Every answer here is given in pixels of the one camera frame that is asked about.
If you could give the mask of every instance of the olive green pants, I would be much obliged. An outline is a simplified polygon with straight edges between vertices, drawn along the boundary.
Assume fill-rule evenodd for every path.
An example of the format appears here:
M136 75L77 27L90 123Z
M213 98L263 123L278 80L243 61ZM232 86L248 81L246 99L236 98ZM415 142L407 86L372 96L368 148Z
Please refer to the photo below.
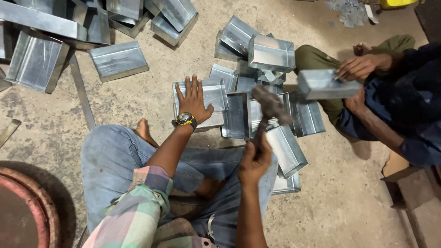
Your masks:
M415 39L408 35L396 35L387 39L379 46L372 49L373 53L402 52L406 49L414 48ZM319 49L310 46L302 45L295 51L295 66L294 72L299 73L300 70L310 69L337 69L340 61L336 60ZM318 103L323 108L323 111L328 115L329 121L335 126L340 113L343 111L344 105L342 99L332 100L318 100Z

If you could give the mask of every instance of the hammer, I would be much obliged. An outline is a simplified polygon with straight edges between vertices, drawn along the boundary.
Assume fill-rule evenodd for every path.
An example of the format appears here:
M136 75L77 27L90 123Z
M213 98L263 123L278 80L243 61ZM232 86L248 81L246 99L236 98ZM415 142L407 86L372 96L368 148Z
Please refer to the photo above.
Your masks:
M251 96L260 103L262 109L262 120L259 123L256 134L254 135L253 143L256 147L256 155L254 157L257 160L262 154L262 135L268 128L268 121L272 118L279 120L279 125L292 124L291 115L283 108L283 103L280 98L267 91L265 86L256 85L251 92Z

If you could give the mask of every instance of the hand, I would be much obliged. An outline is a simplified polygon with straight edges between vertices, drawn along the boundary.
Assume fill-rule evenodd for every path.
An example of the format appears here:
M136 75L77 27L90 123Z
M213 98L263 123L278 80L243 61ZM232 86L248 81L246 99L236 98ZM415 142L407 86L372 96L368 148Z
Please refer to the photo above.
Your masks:
M360 90L355 95L351 98L345 99L344 104L346 105L346 108L355 115L361 114L364 110L368 109L364 104L363 85L360 85Z
M352 81L366 79L370 73L375 71L377 66L382 64L382 55L366 54L361 57L351 58L343 61L337 69L334 79Z
M208 105L207 109L205 109L202 81L198 80L196 74L193 74L191 84L190 77L185 78L185 97L182 95L178 84L176 84L176 92L179 99L179 114L184 112L192 114L198 125L213 114L214 107L212 104Z
M259 179L265 174L271 163L271 146L266 140L266 133L262 135L262 154L254 160L256 147L249 141L239 167L239 180L242 187L257 186Z

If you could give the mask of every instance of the wristwatch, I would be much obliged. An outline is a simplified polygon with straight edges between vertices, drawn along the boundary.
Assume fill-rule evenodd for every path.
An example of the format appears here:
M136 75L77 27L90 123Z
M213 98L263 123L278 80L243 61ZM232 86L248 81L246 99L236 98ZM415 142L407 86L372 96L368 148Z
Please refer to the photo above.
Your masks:
M173 126L177 125L191 125L193 127L193 132L196 130L196 127L198 124L196 123L196 119L193 117L192 114L183 112L182 114L178 115L178 118L176 120L172 120Z

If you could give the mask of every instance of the red round object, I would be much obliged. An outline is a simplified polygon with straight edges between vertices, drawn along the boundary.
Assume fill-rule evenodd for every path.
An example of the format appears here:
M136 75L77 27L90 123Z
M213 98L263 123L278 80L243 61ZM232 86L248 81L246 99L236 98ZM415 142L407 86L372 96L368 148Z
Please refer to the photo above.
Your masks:
M60 222L47 192L27 176L0 168L0 242L10 248L56 248Z

